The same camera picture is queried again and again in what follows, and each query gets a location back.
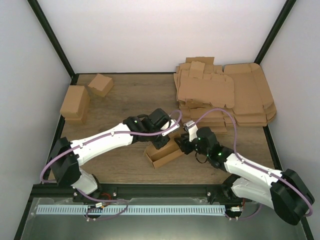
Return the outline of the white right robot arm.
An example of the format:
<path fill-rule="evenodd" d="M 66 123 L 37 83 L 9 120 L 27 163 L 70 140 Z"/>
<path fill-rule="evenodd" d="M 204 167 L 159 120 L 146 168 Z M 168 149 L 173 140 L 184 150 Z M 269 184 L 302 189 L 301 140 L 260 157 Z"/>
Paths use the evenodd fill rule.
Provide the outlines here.
<path fill-rule="evenodd" d="M 214 168 L 231 174 L 222 188 L 225 200 L 253 200 L 294 226 L 301 218 L 312 215 L 315 199 L 294 170 L 272 169 L 243 157 L 221 145 L 209 127 L 189 131 L 174 140 L 184 154 L 205 156 Z"/>

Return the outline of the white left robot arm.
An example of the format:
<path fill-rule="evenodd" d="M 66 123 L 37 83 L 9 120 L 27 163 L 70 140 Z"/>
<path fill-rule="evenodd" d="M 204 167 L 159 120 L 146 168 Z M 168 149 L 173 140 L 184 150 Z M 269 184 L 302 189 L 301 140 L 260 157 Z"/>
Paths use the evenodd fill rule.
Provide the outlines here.
<path fill-rule="evenodd" d="M 69 141 L 58 139 L 50 154 L 53 162 L 50 169 L 59 186 L 71 186 L 84 193 L 91 202 L 97 202 L 102 189 L 96 178 L 81 166 L 93 158 L 136 142 L 151 142 L 156 149 L 164 147 L 170 140 L 169 134 L 179 124 L 161 108 L 150 115 L 130 116 L 115 127 L 96 135 Z"/>

